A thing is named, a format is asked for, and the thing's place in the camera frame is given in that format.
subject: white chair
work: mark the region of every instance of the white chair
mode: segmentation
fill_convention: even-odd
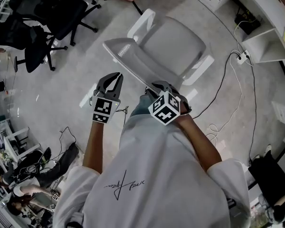
[[[128,32],[128,38],[107,40],[104,48],[115,62],[148,87],[164,80],[177,90],[192,85],[213,63],[205,43],[189,28],[147,9]]]

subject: electrical outlet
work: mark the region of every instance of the electrical outlet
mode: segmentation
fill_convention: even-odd
[[[250,54],[246,50],[237,58],[237,63],[242,65],[249,57],[250,57]]]

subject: black cable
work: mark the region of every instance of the black cable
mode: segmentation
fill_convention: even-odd
[[[8,73],[8,70],[9,70],[9,61],[10,59],[8,58],[8,66],[7,66],[7,69],[6,69],[6,72],[5,72],[5,78],[4,78],[4,85],[6,86],[6,74]]]
[[[256,99],[257,98],[257,96],[256,96],[256,78],[255,78],[255,74],[254,74],[254,71],[253,71],[253,66],[251,67],[251,71],[252,71],[252,76],[253,76],[253,91],[255,93],[255,106],[256,106],[257,105],[257,99]],[[256,117],[257,117],[257,106],[255,107],[255,118]],[[250,153],[251,153],[253,140],[254,140],[254,136],[255,136],[256,124],[257,124],[257,118],[255,120],[255,126],[253,128],[252,141],[251,141],[251,146],[250,146],[250,150],[249,150],[249,161],[250,161],[250,163],[252,163],[252,159],[250,157]]]
[[[59,155],[57,155],[57,156],[56,156],[55,158],[53,158],[53,159],[56,159],[57,157],[59,157],[61,154],[65,153],[65,152],[68,150],[68,149],[67,149],[66,151],[62,152],[62,142],[61,142],[62,135],[63,135],[63,133],[64,133],[67,129],[69,130],[70,134],[74,137],[74,139],[75,139],[75,142],[74,142],[74,143],[77,142],[76,137],[71,133],[70,128],[67,126],[63,131],[60,131],[60,132],[61,132],[61,136],[60,136],[60,138],[59,138],[59,142],[60,142],[60,152],[59,152]],[[57,164],[58,164],[58,172],[59,172],[59,170],[60,170],[60,164],[59,164],[58,161],[56,161],[56,162],[57,162]],[[59,178],[54,182],[54,184],[51,184],[51,185],[53,185],[53,187],[54,187],[54,186],[57,184],[58,180],[59,180]]]
[[[14,89],[14,83],[15,83],[16,74],[17,74],[17,73],[15,73],[13,86],[12,86],[12,88],[11,88],[11,90],[10,90],[11,93],[10,93],[10,97],[9,97],[9,98],[10,98],[10,99],[9,99],[9,117],[10,117],[10,103],[11,103],[12,91],[13,91],[13,89]]]
[[[223,81],[224,81],[224,78],[225,78],[225,75],[226,75],[226,68],[227,68],[228,60],[229,60],[229,58],[231,57],[232,54],[236,54],[236,55],[240,56],[240,55],[239,55],[238,53],[236,53],[236,52],[231,52],[231,53],[229,54],[228,59],[227,59],[227,61],[226,61],[226,63],[225,63],[224,75],[223,75],[222,81],[220,82],[219,88],[218,88],[218,90],[217,90],[217,93],[215,94],[214,99],[209,103],[209,105],[208,105],[200,114],[198,114],[196,117],[193,117],[193,119],[196,119],[196,118],[198,118],[200,115],[202,115],[202,114],[211,106],[211,104],[215,101],[215,99],[217,98],[218,93],[219,93],[219,90],[221,89],[221,87],[222,87],[222,85],[223,85]]]
[[[116,112],[123,112],[124,113],[124,122],[123,122],[124,125],[125,125],[125,120],[126,120],[126,117],[127,117],[127,114],[128,114],[128,108],[129,108],[129,106],[126,106],[124,109],[116,111]]]
[[[59,165],[59,162],[58,161],[56,161],[55,160],[55,158],[57,158],[57,157],[59,157],[60,155],[62,155],[63,153],[65,153],[66,151],[64,151],[64,152],[62,152],[62,142],[61,142],[61,137],[62,137],[62,134],[66,131],[66,129],[68,129],[69,130],[69,132],[70,132],[70,134],[75,138],[75,142],[74,143],[76,143],[76,137],[71,133],[71,130],[69,129],[69,127],[66,127],[63,131],[59,131],[59,132],[61,132],[61,136],[60,136],[60,138],[59,138],[59,142],[60,142],[60,152],[59,152],[59,155],[57,155],[56,157],[54,157],[54,158],[52,158],[52,159],[50,159],[50,160],[47,160],[47,161],[44,161],[44,162],[42,162],[42,163],[35,163],[35,164],[32,164],[31,166],[35,166],[35,168],[37,169],[39,166],[41,166],[41,165],[46,165],[47,163],[49,163],[50,161],[55,161],[56,163],[58,163],[58,165]],[[31,172],[24,172],[24,173],[20,173],[19,175],[22,175],[22,174],[31,174]]]

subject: person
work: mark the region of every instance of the person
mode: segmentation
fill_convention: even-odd
[[[104,125],[92,123],[83,165],[68,175],[54,228],[249,227],[241,163],[222,161],[190,115],[164,126],[148,113],[151,104],[141,96],[104,171]]]
[[[285,222],[285,172],[271,154],[268,145],[263,155],[257,155],[249,167],[250,173],[257,181],[262,194],[259,203],[265,207],[265,214],[270,223]]]
[[[63,153],[52,169],[17,184],[13,189],[13,196],[7,203],[9,212],[17,216],[21,213],[22,208],[29,203],[51,211],[48,207],[45,207],[39,202],[33,200],[32,196],[34,193],[42,192],[52,197],[52,193],[46,190],[46,188],[67,172],[69,166],[78,153],[79,150],[74,142]]]
[[[39,167],[42,158],[43,161],[48,161],[51,157],[51,149],[47,148],[44,154],[41,151],[35,150],[32,153],[26,155],[24,160],[20,162],[16,169],[13,168],[12,162],[8,162],[8,171],[0,175],[0,186],[8,188],[13,182],[21,182],[31,176],[27,172],[27,168],[35,165]]]

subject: concrete floor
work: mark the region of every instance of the concrete floor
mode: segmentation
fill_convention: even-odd
[[[135,0],[141,9],[151,8],[173,17],[194,31],[210,46],[215,62],[188,90],[197,94],[190,101],[192,116],[198,115],[213,99],[221,82],[225,61],[231,50],[237,50],[237,43],[226,27],[198,0]],[[144,93],[145,86],[130,75],[119,64],[112,61],[102,42],[111,38],[126,37],[128,29],[139,18],[134,6],[124,0],[98,0],[102,5],[85,18],[87,24],[99,28],[98,33],[78,27],[76,46],[69,45],[70,36],[61,41],[68,51],[58,51],[52,56],[55,72],[48,65],[39,66],[29,74],[24,65],[19,66],[15,76],[11,61],[7,70],[7,54],[0,55],[0,80],[6,78],[9,95],[0,93],[0,105],[10,117],[14,128],[30,127],[34,140],[45,149],[52,148],[53,156],[60,151],[60,130],[69,126],[77,138],[78,146],[84,151],[92,124],[91,108],[79,103],[94,83],[111,72],[124,75],[120,109],[129,106],[129,113]],[[233,31],[234,16],[238,7],[228,2],[215,14]],[[11,58],[23,58],[24,52],[7,49]],[[243,97],[231,121],[219,133],[217,148],[223,159],[234,157],[248,164],[248,153],[255,123],[255,104],[251,67],[239,66],[235,58],[231,60],[240,80]],[[276,89],[285,84],[285,76],[278,63],[255,65],[257,125],[251,157],[262,153],[268,144],[273,152],[285,136],[285,125],[276,120],[271,100]],[[218,94],[211,107],[196,119],[205,134],[211,133],[210,124],[220,129],[228,121],[238,105],[240,89],[230,65]],[[106,167],[118,151],[119,138],[123,128],[124,114],[116,113],[104,129],[104,166]],[[64,135],[63,148],[72,141],[70,134]]]

